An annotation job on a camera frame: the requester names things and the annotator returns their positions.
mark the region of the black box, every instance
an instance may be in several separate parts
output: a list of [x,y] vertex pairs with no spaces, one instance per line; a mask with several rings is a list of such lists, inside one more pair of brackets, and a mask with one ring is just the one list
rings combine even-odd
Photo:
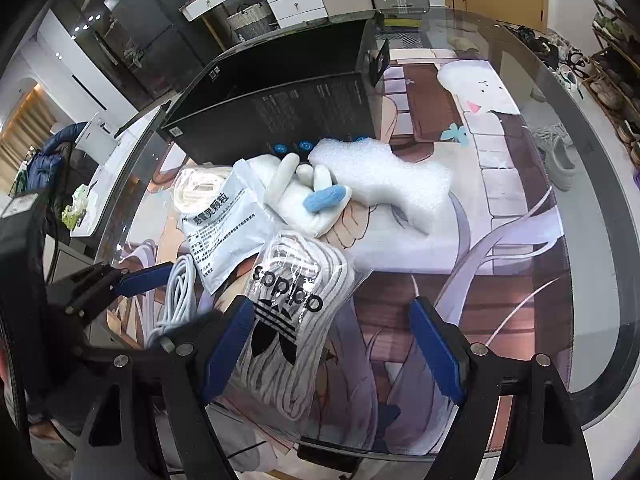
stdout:
[[389,50],[378,49],[376,31],[374,15],[240,44],[185,90],[163,134],[198,164],[225,165],[293,150],[304,158],[325,137],[379,138]]

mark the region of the laundry basket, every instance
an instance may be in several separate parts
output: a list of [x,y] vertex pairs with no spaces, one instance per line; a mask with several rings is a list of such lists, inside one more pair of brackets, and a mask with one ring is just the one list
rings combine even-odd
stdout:
[[245,9],[238,8],[238,12],[226,19],[229,27],[238,35],[240,41],[256,38],[278,28],[273,23],[274,21],[275,17],[266,0]]

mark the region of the anime desk mat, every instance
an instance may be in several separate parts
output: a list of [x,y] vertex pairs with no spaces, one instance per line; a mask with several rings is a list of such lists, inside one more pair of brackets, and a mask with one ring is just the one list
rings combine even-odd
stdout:
[[[498,355],[548,354],[565,384],[573,301],[554,192],[489,62],[437,49],[392,50],[392,59],[380,140],[402,160],[437,160],[449,168],[449,203],[425,235],[394,206],[351,201],[322,237],[374,270],[332,323],[304,437],[346,450],[415,456],[437,452],[455,413],[410,332],[415,296],[427,297],[469,341]],[[186,161],[177,146],[160,160],[121,252],[123,265],[140,268],[188,252],[170,197]],[[142,256],[132,260],[134,252]],[[226,308],[242,293],[253,260],[202,300]],[[163,294],[156,290],[148,298],[156,311]],[[135,308],[116,302],[108,321],[130,344],[140,344]],[[244,411],[241,399],[221,401]],[[502,445],[510,403],[500,399],[488,450]],[[292,446],[277,430],[261,429],[274,444]]]

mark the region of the blue plush finger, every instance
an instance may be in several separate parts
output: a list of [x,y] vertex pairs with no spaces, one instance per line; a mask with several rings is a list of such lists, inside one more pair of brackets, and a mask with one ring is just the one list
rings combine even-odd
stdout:
[[346,194],[344,186],[331,186],[310,194],[302,204],[307,211],[317,213],[322,209],[337,206]]

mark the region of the metal bolt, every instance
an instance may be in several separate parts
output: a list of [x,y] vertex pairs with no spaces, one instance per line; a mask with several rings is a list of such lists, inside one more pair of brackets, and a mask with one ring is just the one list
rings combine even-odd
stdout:
[[549,359],[549,357],[544,354],[538,354],[536,355],[536,362],[540,366],[549,366],[551,364],[551,359]]
[[165,337],[165,336],[161,337],[160,345],[162,346],[162,348],[164,348],[164,351],[167,352],[168,354],[170,354],[175,350],[174,342],[171,341],[168,337]]
[[128,362],[129,362],[129,356],[123,354],[123,355],[119,355],[113,360],[113,365],[116,368],[122,368],[122,367],[125,367]]
[[487,354],[489,349],[486,346],[484,346],[482,343],[473,343],[471,345],[471,351],[475,355],[483,356]]
[[193,345],[191,343],[182,343],[175,349],[175,353],[181,356],[189,355],[193,352]]

